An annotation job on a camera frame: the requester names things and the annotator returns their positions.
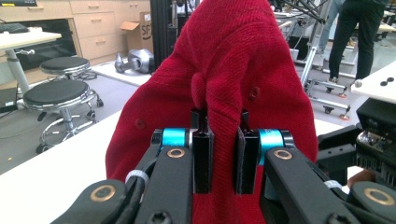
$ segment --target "black pants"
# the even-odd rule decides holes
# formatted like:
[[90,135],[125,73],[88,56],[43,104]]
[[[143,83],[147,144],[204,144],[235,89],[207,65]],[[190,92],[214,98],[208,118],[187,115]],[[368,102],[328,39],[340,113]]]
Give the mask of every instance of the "black pants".
[[358,23],[359,56],[356,79],[370,75],[375,35],[384,16],[384,9],[385,6],[372,3],[370,0],[345,1],[338,17],[329,58],[330,77],[338,77],[344,50]]

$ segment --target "white table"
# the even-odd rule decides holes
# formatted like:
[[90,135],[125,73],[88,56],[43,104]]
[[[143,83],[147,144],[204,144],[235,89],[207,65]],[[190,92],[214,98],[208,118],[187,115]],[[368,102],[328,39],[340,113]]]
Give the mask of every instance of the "white table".
[[[0,223],[50,223],[106,179],[106,149],[120,112],[0,175]],[[318,134],[341,128],[315,120]]]
[[0,34],[0,50],[6,52],[8,65],[12,75],[18,80],[22,93],[29,90],[29,84],[14,49],[50,42],[60,37],[60,34],[47,32],[27,32],[12,35]]
[[[393,62],[382,69],[372,73],[370,76],[364,78],[359,84],[354,84],[351,91],[357,94],[365,95],[376,100],[385,101],[396,104],[396,62]],[[386,86],[381,86],[382,81],[386,81],[389,77],[395,80],[388,82]]]

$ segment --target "black stool seat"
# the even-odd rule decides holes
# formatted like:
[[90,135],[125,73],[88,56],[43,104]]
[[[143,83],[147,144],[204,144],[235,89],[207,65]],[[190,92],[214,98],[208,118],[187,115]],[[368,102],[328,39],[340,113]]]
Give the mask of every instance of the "black stool seat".
[[40,68],[44,73],[53,75],[64,75],[85,71],[90,67],[90,61],[79,57],[60,57],[49,59]]
[[23,95],[23,101],[32,109],[45,110],[41,106],[57,105],[60,108],[80,104],[89,93],[87,83],[67,79],[37,85]]

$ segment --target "red knit fabric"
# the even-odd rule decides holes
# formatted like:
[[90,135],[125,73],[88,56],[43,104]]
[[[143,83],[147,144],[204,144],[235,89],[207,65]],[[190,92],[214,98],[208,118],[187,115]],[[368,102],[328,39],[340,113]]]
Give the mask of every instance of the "red knit fabric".
[[106,154],[108,178],[124,180],[155,129],[190,127],[207,109],[215,134],[213,186],[194,195],[194,223],[263,223],[262,168],[252,195],[233,193],[233,143],[243,108],[252,129],[289,130],[310,160],[317,156],[314,116],[266,0],[205,0],[173,54],[123,108]]

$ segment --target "cardboard box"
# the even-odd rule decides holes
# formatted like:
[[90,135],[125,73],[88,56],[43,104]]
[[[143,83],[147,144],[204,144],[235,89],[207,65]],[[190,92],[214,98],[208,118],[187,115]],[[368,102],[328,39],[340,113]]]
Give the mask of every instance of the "cardboard box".
[[122,30],[126,30],[128,50],[148,49],[154,53],[150,12],[140,12],[139,18],[140,21],[125,21],[120,27]]

